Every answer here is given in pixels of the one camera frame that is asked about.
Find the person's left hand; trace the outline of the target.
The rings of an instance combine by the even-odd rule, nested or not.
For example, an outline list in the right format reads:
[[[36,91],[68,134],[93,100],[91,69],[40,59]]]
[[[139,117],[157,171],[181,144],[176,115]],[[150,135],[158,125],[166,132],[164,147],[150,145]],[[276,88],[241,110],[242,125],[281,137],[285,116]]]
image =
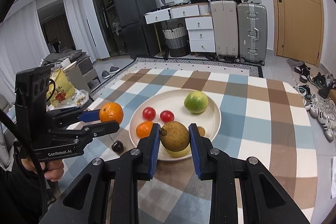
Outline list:
[[[26,170],[37,174],[37,170],[29,157],[21,159],[21,163]],[[45,170],[45,179],[52,182],[59,181],[64,174],[64,162],[62,160],[40,162],[40,165],[42,170]]]

